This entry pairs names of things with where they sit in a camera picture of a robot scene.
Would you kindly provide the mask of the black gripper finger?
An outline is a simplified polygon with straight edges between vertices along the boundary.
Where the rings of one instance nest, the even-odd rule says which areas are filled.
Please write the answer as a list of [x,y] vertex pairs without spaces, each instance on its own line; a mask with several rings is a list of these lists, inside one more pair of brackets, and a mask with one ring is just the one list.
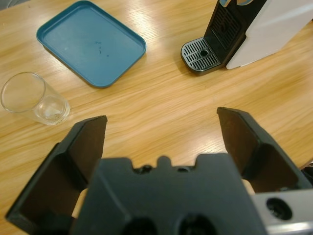
[[312,189],[311,182],[251,114],[219,107],[223,140],[241,177],[256,193]]
[[57,143],[5,219],[29,235],[68,235],[78,198],[102,157],[106,116],[80,121]]

